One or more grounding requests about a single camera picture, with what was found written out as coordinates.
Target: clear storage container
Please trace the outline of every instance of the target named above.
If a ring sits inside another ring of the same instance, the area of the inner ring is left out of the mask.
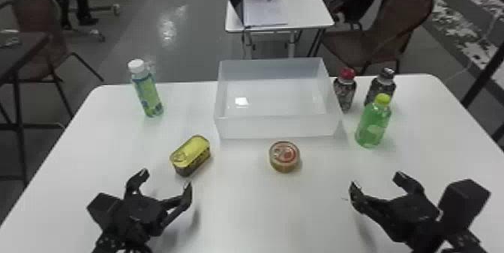
[[[342,117],[321,58],[222,61],[216,96],[221,138],[328,136]]]

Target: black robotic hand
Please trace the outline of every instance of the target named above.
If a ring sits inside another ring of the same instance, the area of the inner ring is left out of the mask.
[[[490,197],[488,190],[471,179],[453,182],[436,207],[422,185],[405,173],[397,172],[393,181],[406,195],[383,200],[365,195],[352,182],[349,195],[355,210],[379,224],[393,241],[406,243],[413,253],[437,252],[444,241],[453,248],[443,253],[485,252],[468,228]]]
[[[146,245],[151,236],[160,236],[165,227],[189,208],[193,196],[190,183],[181,195],[156,200],[143,196],[140,191],[148,178],[149,172],[142,169],[127,181],[123,200],[100,193],[88,205],[89,214],[103,231],[94,253],[114,253],[123,249],[151,252]]]

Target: bottle cap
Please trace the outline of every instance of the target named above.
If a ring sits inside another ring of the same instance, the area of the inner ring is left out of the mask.
[[[341,70],[341,78],[344,80],[353,80],[356,77],[356,72],[352,68],[344,68]]]
[[[132,74],[138,74],[146,69],[146,64],[142,59],[133,59],[128,62],[127,67]]]
[[[390,104],[390,96],[385,93],[379,93],[375,97],[374,103],[380,104],[380,105],[389,105]]]
[[[394,78],[394,74],[395,72],[391,68],[383,68],[379,73],[379,76],[386,80],[392,80]]]

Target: green plastic bottle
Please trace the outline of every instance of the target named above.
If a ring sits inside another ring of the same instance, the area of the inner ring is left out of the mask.
[[[163,104],[159,100],[158,90],[151,71],[142,59],[131,60],[127,67],[131,72],[131,82],[135,86],[143,111],[149,117],[163,113]]]
[[[389,104],[390,96],[379,93],[374,102],[366,105],[361,122],[355,131],[355,140],[358,144],[366,148],[380,144],[392,114]]]

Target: white table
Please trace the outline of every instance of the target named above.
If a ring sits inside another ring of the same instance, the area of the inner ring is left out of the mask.
[[[192,178],[191,208],[151,241],[156,252],[407,253],[344,200],[351,180],[369,195],[402,195],[392,182],[396,170],[418,179],[434,203],[459,179],[489,189],[471,230],[489,252],[501,252],[503,153],[436,77],[396,80],[380,146],[364,149],[353,139],[371,81],[358,77],[355,103],[335,136],[292,139],[302,168],[287,175],[269,166],[273,140],[219,140],[212,119],[216,82],[160,84],[165,113],[157,119],[144,117],[133,87],[96,88],[0,227],[0,251],[91,252],[100,231],[86,206],[95,195],[121,197],[142,167],[151,172],[144,194],[179,194],[185,179],[168,157],[202,134],[213,159]]]
[[[302,29],[324,29],[335,24],[331,14],[322,0],[281,0],[283,11],[287,17],[287,24],[279,26],[253,27],[244,30],[244,26],[231,3],[227,2],[226,32],[245,33],[246,58],[252,58],[253,35],[259,33],[274,33],[289,35],[287,55],[294,57],[296,51],[296,31]]]

